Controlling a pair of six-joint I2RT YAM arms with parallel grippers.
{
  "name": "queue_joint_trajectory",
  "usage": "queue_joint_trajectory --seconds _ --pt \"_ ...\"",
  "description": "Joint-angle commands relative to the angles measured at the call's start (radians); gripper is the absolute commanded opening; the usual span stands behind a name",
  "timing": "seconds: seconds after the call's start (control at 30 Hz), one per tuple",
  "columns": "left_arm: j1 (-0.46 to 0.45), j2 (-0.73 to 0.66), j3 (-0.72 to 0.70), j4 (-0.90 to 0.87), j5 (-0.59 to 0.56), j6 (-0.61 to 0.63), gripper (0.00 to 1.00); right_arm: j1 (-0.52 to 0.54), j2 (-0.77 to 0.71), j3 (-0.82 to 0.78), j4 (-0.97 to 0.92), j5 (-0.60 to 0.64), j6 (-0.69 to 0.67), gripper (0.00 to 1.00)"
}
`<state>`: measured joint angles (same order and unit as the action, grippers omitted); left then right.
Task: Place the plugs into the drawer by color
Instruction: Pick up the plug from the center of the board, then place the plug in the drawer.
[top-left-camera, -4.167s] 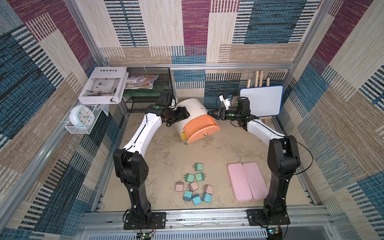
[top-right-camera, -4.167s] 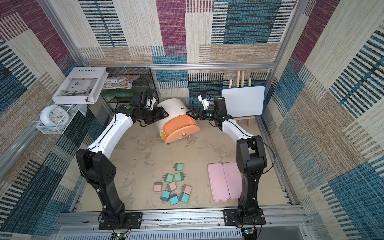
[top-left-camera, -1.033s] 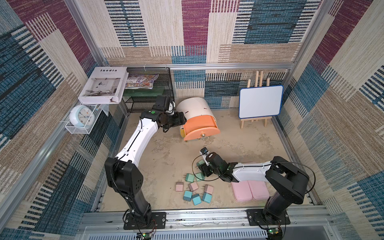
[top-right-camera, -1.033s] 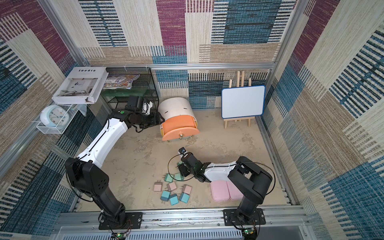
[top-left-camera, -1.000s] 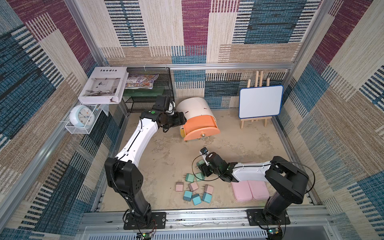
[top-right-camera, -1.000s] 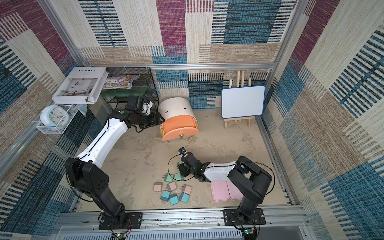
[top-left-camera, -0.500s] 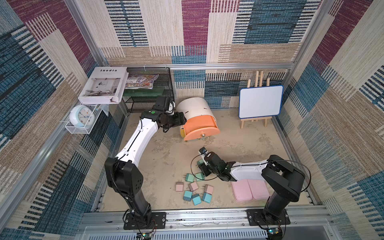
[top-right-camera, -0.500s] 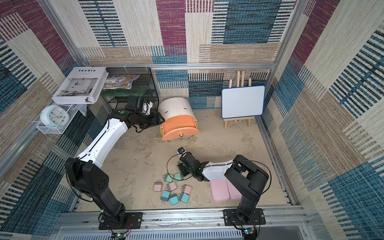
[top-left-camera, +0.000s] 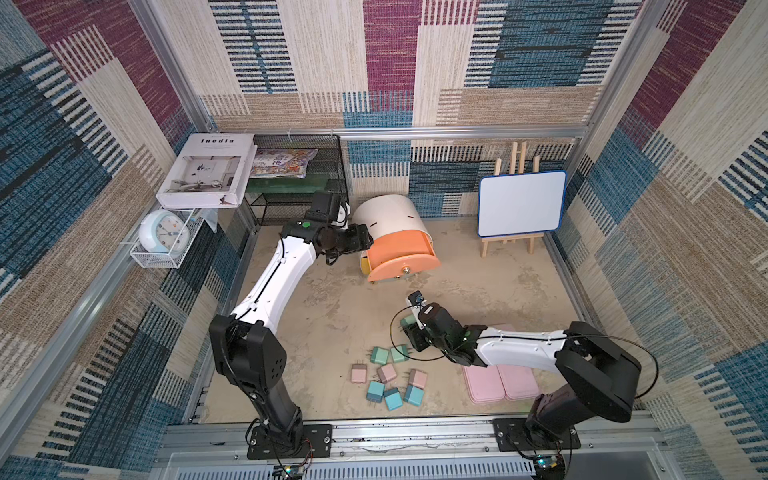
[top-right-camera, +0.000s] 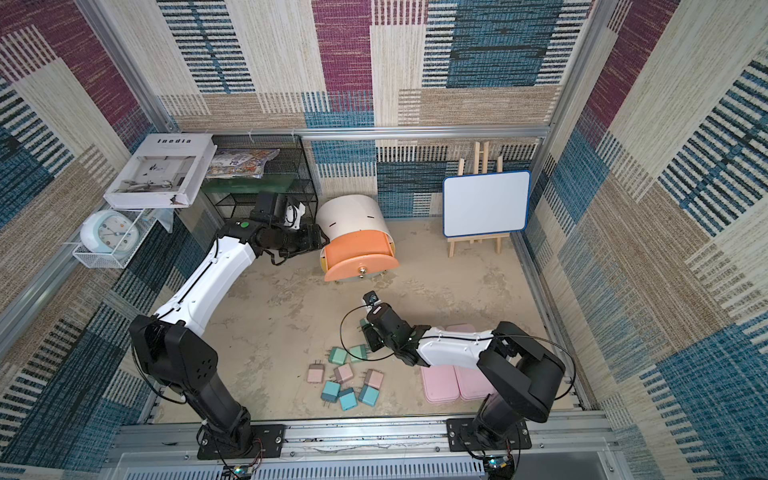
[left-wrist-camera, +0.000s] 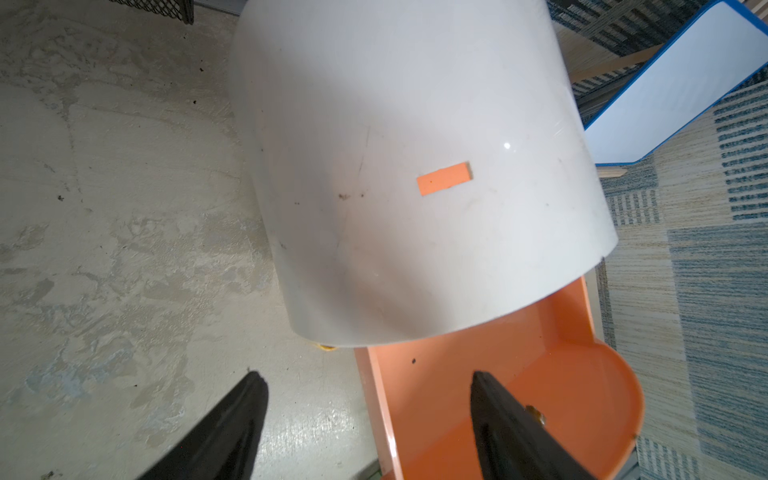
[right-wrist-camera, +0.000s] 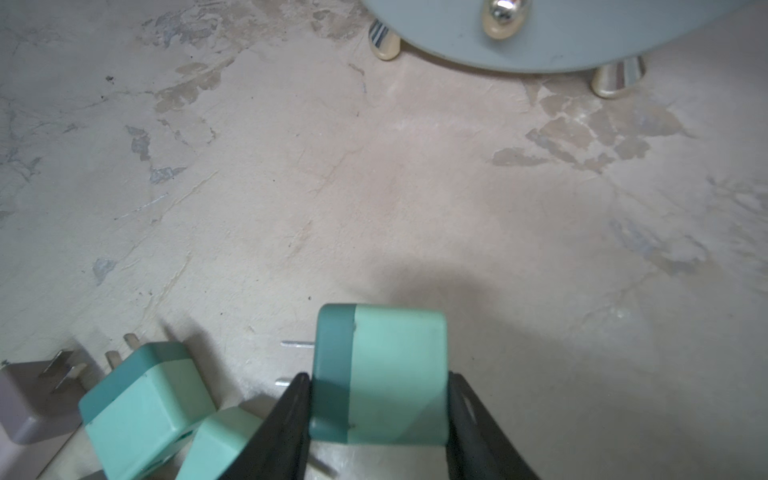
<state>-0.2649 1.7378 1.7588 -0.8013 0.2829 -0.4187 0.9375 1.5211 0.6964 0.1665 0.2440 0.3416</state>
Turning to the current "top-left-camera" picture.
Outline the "white round drawer cabinet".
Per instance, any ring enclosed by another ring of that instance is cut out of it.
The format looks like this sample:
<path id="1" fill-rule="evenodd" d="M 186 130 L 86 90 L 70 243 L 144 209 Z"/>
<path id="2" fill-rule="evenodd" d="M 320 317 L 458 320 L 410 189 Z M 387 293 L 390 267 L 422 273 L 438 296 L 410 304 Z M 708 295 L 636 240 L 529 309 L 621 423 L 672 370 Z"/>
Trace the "white round drawer cabinet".
<path id="1" fill-rule="evenodd" d="M 421 230 L 431 237 L 414 203 L 399 194 L 367 200 L 354 212 L 353 220 L 356 224 L 366 225 L 374 241 L 381 236 L 406 230 Z M 361 253 L 360 260 L 361 270 L 366 277 L 370 272 L 368 250 Z"/>

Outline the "green plug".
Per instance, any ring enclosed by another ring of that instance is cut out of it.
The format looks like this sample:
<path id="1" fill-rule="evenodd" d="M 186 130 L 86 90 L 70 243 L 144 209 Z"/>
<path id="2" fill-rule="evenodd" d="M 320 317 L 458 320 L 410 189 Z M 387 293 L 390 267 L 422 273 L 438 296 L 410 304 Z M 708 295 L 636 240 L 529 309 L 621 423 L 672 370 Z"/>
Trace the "green plug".
<path id="1" fill-rule="evenodd" d="M 408 315 L 400 320 L 400 327 L 403 331 L 409 331 L 412 329 L 419 329 L 416 318 L 413 315 Z"/>
<path id="2" fill-rule="evenodd" d="M 374 347 L 370 354 L 370 361 L 376 365 L 386 365 L 389 362 L 390 351 L 383 347 Z"/>
<path id="3" fill-rule="evenodd" d="M 402 363 L 410 359 L 408 346 L 405 344 L 392 346 L 390 355 L 393 363 Z"/>

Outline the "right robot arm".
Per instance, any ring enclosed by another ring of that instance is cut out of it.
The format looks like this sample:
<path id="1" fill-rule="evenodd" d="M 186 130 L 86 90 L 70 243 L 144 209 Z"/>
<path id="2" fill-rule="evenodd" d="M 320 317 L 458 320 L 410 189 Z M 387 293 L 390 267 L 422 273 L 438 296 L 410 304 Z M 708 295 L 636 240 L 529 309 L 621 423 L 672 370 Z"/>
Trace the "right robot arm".
<path id="1" fill-rule="evenodd" d="M 565 384 L 534 400 L 524 422 L 499 425 L 498 436 L 511 445 L 577 448 L 571 429 L 593 417 L 616 423 L 631 420 L 641 374 L 639 361 L 587 323 L 565 330 L 511 332 L 486 325 L 464 326 L 421 292 L 407 297 L 416 321 L 403 328 L 412 347 L 434 347 L 462 367 L 510 365 L 558 372 Z"/>

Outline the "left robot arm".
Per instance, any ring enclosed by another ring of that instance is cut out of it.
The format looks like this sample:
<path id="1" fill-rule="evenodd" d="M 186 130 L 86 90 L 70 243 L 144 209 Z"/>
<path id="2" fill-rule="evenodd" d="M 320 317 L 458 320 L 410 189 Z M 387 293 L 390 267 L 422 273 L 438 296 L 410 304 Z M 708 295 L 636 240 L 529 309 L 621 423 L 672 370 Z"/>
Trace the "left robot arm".
<path id="1" fill-rule="evenodd" d="M 304 441 L 301 409 L 282 380 L 287 353 L 277 338 L 288 301 L 318 257 L 324 256 L 331 265 L 342 255 L 372 245 L 364 224 L 291 221 L 283 227 L 274 255 L 250 293 L 230 314 L 212 320 L 209 337 L 215 369 L 256 409 L 269 445 L 296 450 Z"/>

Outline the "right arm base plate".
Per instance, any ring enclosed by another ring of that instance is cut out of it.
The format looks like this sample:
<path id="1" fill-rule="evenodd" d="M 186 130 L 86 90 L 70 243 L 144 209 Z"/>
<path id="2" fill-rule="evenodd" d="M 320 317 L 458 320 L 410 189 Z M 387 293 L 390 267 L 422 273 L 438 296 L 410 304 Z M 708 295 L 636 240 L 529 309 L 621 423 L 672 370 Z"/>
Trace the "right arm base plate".
<path id="1" fill-rule="evenodd" d="M 539 450 L 578 450 L 581 441 L 575 432 L 551 434 L 527 425 L 523 416 L 496 417 L 491 420 L 494 437 L 502 452 L 533 452 Z"/>

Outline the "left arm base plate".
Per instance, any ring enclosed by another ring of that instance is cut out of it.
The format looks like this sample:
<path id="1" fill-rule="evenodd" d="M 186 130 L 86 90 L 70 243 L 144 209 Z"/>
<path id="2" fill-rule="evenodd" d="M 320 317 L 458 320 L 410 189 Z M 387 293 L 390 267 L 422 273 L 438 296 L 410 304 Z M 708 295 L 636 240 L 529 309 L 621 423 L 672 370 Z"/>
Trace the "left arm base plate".
<path id="1" fill-rule="evenodd" d="M 328 458 L 333 440 L 332 424 L 302 424 L 295 432 L 279 432 L 260 420 L 246 431 L 248 460 Z"/>

